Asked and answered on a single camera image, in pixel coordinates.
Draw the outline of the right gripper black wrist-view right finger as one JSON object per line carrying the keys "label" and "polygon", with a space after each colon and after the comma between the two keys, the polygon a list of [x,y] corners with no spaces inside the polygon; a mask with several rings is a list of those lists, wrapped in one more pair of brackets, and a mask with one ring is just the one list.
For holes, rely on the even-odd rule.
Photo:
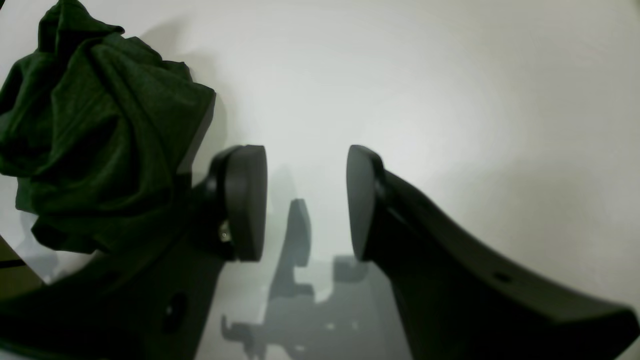
{"label": "right gripper black wrist-view right finger", "polygon": [[615,360],[638,339],[633,308],[492,250],[370,148],[350,146],[346,186],[354,255],[389,279],[415,360]]}

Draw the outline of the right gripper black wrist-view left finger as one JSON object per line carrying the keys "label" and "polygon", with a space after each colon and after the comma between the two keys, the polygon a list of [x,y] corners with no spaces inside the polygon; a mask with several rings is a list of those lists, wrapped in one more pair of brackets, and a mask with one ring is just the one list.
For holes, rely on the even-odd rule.
{"label": "right gripper black wrist-view left finger", "polygon": [[28,360],[192,360],[219,275],[265,247],[268,162],[231,146],[125,250],[1,303],[1,350]]}

